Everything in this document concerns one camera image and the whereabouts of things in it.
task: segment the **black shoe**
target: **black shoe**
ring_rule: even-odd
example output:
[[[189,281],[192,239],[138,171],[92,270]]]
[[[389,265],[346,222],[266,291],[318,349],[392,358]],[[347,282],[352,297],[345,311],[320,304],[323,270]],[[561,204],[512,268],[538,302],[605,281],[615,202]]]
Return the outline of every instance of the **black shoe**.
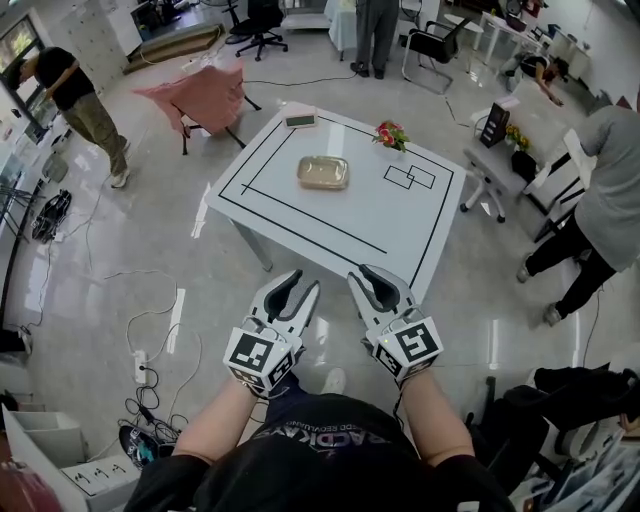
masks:
[[[364,64],[356,64],[352,62],[349,64],[351,71],[358,73],[362,78],[369,78],[369,70],[364,67]]]

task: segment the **power strip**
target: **power strip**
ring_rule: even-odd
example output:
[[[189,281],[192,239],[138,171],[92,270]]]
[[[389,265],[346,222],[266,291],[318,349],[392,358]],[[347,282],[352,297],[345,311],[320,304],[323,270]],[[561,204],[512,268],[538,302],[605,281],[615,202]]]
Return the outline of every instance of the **power strip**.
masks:
[[[135,359],[135,378],[138,384],[147,384],[147,371],[144,369],[147,362],[147,354],[144,350],[136,350],[133,353]]]

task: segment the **pink cloth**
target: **pink cloth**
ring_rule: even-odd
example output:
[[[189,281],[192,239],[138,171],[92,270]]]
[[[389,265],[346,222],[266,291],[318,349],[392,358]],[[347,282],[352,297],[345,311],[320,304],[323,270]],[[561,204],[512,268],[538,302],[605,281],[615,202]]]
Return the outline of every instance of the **pink cloth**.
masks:
[[[134,89],[135,94],[153,100],[167,114],[171,127],[189,136],[189,128],[182,123],[186,115],[209,133],[223,130],[238,117],[244,101],[242,63],[230,70],[206,66],[172,84],[149,89]]]

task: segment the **chair backrest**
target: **chair backrest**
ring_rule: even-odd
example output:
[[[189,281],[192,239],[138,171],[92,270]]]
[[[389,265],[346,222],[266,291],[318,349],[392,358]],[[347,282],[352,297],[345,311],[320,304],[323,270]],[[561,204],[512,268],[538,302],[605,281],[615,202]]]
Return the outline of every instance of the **chair backrest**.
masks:
[[[249,0],[247,16],[263,25],[280,26],[284,15],[278,5],[279,0]]]
[[[456,38],[461,30],[464,30],[464,27],[467,23],[471,21],[471,18],[465,18],[462,20],[451,32],[449,32],[444,37],[444,42],[442,44],[445,55],[449,58],[453,57],[456,53],[458,53],[458,42]]]

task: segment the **gold rectangular dish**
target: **gold rectangular dish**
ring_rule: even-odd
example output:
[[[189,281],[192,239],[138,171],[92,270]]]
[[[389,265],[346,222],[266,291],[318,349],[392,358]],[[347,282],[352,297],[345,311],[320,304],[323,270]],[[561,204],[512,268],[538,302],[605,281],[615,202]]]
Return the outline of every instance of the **gold rectangular dish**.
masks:
[[[305,188],[342,190],[349,184],[349,164],[333,156],[305,156],[298,164],[298,181]]]

